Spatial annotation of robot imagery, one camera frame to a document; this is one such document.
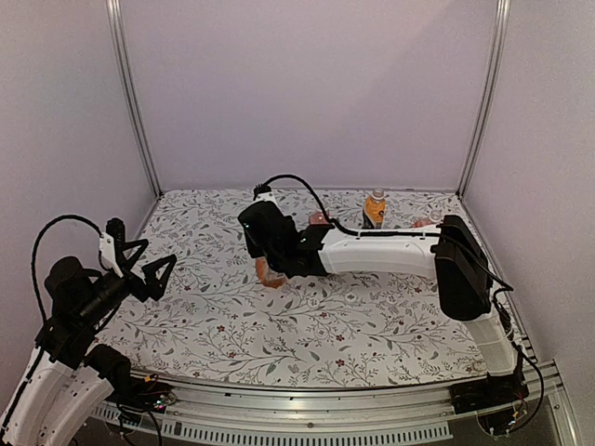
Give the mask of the small orange black bottle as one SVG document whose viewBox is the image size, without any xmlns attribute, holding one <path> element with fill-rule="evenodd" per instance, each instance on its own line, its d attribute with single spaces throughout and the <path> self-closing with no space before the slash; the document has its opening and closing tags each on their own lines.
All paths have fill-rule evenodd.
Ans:
<svg viewBox="0 0 595 446">
<path fill-rule="evenodd" d="M 383 226 L 385 211 L 385 191 L 381 188 L 374 188 L 364 201 L 362 228 L 380 230 Z"/>
</svg>

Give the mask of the large orange juice bottle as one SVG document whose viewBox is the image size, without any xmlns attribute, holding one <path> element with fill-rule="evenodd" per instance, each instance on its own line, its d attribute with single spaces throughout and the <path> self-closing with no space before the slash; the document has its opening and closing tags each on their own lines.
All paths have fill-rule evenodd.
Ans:
<svg viewBox="0 0 595 446">
<path fill-rule="evenodd" d="M 418 218 L 413 224 L 413 228 L 422 228 L 431 225 L 438 225 L 443 220 L 443 213 L 439 210 L 432 210 L 426 216 Z"/>
</svg>

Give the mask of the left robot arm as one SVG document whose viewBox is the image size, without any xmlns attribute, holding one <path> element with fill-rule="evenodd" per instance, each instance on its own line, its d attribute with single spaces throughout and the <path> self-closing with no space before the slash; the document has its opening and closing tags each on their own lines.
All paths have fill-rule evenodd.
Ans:
<svg viewBox="0 0 595 446">
<path fill-rule="evenodd" d="M 1 416 L 4 445 L 68 445 L 105 400 L 120 410 L 121 422 L 144 414 L 154 420 L 176 401 L 171 385 L 155 374 L 134 376 L 130 359 L 97 337 L 126 298 L 159 301 L 177 258 L 158 258 L 137 275 L 148 241 L 129 241 L 117 217 L 96 233 L 99 269 L 65 256 L 44 282 L 33 282 L 35 292 L 48 292 L 52 308 L 42 315 L 27 368 Z"/>
</svg>

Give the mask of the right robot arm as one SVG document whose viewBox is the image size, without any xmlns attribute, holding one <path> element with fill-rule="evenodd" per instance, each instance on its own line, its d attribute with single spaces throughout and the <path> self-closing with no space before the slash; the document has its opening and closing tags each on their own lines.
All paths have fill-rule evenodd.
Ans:
<svg viewBox="0 0 595 446">
<path fill-rule="evenodd" d="M 500 280 L 459 216 L 410 230 L 349 230 L 334 220 L 298 230 L 267 199 L 251 203 L 238 220 L 248 253 L 287 278 L 385 272 L 436 281 L 443 314 L 464 324 L 485 361 L 481 397 L 499 405 L 515 392 L 522 356 L 496 308 Z"/>
</svg>

